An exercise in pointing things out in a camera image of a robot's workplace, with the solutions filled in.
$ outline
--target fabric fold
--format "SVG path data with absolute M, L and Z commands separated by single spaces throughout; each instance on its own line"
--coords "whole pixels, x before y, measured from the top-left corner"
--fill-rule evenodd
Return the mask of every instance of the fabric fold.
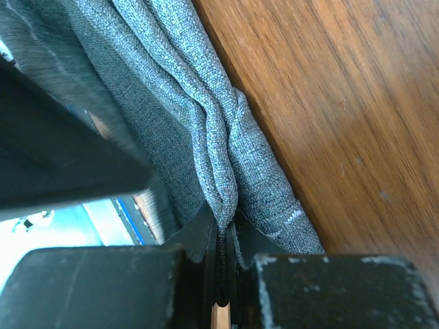
M 25 74 L 64 105 L 118 112 L 118 124 L 106 120 L 121 126 L 114 138 L 157 168 L 183 224 L 206 199 L 220 231 L 240 207 L 285 249 L 323 252 L 189 0 L 3 0 L 0 15 L 0 39 Z M 27 49 L 18 29 L 32 31 Z

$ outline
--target wood grain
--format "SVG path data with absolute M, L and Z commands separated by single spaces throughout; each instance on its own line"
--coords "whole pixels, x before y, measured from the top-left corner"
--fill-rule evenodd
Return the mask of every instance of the wood grain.
M 439 301 L 439 1 L 194 0 L 328 252 L 414 261 Z

